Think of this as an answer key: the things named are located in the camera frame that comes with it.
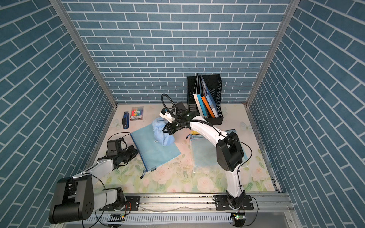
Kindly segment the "blue microfiber cloth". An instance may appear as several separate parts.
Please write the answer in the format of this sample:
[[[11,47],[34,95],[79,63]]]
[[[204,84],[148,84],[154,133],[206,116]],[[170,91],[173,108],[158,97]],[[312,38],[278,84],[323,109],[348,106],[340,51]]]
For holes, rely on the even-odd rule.
[[[161,117],[156,118],[152,123],[154,137],[162,146],[169,146],[175,142],[175,138],[172,135],[163,132],[167,123],[168,121]]]

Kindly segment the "clear mesh document bag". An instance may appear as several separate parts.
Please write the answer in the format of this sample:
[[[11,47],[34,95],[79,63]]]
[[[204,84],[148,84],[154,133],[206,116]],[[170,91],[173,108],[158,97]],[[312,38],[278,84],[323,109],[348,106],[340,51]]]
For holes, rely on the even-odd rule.
[[[224,172],[217,162],[215,145],[202,135],[191,135],[189,140],[194,173]]]

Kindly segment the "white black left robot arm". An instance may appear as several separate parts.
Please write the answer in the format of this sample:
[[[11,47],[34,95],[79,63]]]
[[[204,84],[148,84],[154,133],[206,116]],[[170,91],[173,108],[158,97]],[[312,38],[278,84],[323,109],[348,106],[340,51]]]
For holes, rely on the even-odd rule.
[[[133,144],[128,145],[123,138],[107,142],[105,156],[91,167],[72,177],[60,179],[50,206],[48,220],[51,224],[85,221],[97,210],[124,211],[118,216],[122,222],[132,211],[139,208],[139,196],[126,196],[121,187],[107,188],[102,184],[101,193],[94,192],[94,186],[102,183],[102,177],[126,166],[139,153]]]

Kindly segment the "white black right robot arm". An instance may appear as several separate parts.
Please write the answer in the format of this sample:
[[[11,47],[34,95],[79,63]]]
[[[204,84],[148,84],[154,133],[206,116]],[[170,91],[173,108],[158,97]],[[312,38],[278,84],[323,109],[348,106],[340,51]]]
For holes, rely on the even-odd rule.
[[[228,196],[236,200],[244,195],[239,177],[239,168],[243,165],[244,151],[236,133],[227,133],[215,128],[201,116],[183,122],[178,121],[169,113],[160,114],[160,117],[168,121],[166,127],[171,135],[180,128],[187,127],[211,142],[216,148],[216,160],[219,166],[225,170]]]

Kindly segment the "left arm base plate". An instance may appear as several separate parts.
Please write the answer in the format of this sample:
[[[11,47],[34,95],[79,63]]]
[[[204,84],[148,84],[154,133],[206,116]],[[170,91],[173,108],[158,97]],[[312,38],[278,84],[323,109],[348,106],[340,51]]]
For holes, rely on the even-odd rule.
[[[125,196],[125,202],[121,206],[117,206],[116,203],[107,205],[98,209],[98,211],[138,211],[141,197],[138,195]]]

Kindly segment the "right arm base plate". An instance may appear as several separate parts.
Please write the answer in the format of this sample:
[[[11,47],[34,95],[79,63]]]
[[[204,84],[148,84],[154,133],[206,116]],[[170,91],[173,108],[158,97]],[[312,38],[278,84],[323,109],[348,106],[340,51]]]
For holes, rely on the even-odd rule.
[[[254,210],[252,197],[250,195],[241,194],[236,198],[232,197],[228,193],[226,195],[214,195],[213,201],[215,202],[217,211]]]

